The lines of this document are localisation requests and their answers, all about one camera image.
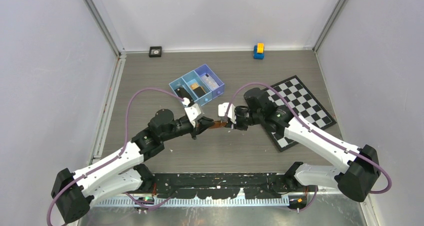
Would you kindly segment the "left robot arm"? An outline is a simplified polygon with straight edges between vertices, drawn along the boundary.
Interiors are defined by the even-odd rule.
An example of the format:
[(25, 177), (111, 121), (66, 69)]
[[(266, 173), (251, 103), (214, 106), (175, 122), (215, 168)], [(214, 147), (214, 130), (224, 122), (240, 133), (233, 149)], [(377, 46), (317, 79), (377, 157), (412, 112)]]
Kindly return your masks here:
[(164, 142), (189, 134), (193, 139), (215, 124), (193, 106), (178, 119), (169, 109), (161, 109), (122, 148), (85, 168), (71, 172), (64, 168), (56, 175), (51, 197), (65, 224), (82, 218), (107, 196), (153, 188), (150, 171), (143, 162), (164, 150)]

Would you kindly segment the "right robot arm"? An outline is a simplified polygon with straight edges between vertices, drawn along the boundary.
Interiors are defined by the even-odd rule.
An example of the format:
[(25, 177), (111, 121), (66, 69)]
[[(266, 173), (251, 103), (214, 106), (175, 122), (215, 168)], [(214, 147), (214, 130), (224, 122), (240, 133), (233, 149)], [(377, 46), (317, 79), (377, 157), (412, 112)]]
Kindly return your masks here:
[(246, 131), (260, 125), (267, 131), (300, 143), (317, 153), (330, 166), (295, 162), (284, 174), (291, 191), (303, 186), (323, 186), (338, 189), (349, 199), (364, 202), (374, 193), (373, 186), (382, 173), (377, 150), (366, 144), (358, 147), (321, 130), (285, 103), (276, 105), (258, 87), (245, 92), (246, 106), (224, 102), (218, 106), (218, 116), (226, 127)]

